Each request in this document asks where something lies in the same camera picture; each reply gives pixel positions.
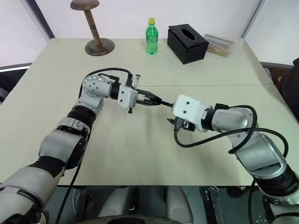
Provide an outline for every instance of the black tissue box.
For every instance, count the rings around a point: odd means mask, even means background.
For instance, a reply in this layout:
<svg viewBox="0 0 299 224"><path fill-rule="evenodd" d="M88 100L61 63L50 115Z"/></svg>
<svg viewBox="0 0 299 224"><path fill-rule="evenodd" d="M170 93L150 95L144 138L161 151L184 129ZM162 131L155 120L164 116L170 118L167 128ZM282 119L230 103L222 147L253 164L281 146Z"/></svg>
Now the black tissue box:
<svg viewBox="0 0 299 224"><path fill-rule="evenodd" d="M203 59L209 42L189 24L169 26L167 44L183 64Z"/></svg>

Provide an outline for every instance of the floor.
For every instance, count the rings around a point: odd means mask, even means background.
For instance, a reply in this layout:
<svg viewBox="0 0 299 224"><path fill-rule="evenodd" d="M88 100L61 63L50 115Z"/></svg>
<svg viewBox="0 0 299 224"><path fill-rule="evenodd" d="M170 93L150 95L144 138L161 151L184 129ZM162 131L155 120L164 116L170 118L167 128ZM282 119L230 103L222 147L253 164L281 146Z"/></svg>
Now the floor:
<svg viewBox="0 0 299 224"><path fill-rule="evenodd" d="M87 210L87 218L94 218L99 213L103 203L112 193L115 187L110 186L96 186L87 187L85 190L92 192L93 199ZM193 219L195 224L206 224L206 215L204 204L202 201L199 187L183 186L185 195L187 196L189 205L192 210ZM58 214L59 207L66 193L66 187L58 187L55 190L51 200L45 207L45 213L49 217L49 224L55 223L55 218ZM64 211L61 216L60 224L72 223L75 218L75 210L78 206L77 196L81 190L71 190L71 193L66 202ZM164 203L164 186L140 186L139 187L139 205L138 214L148 216L165 216L165 203Z"/></svg>

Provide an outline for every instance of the plastic bottle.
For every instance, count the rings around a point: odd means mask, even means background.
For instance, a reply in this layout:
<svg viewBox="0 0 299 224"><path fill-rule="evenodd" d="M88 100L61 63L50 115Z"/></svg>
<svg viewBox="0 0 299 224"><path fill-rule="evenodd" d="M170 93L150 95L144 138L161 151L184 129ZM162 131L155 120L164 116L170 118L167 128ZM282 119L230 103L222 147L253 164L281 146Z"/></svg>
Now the plastic bottle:
<svg viewBox="0 0 299 224"><path fill-rule="evenodd" d="M145 31L146 35L146 51L150 54L156 54L158 52L158 30L155 26L155 19L149 18L149 26Z"/></svg>

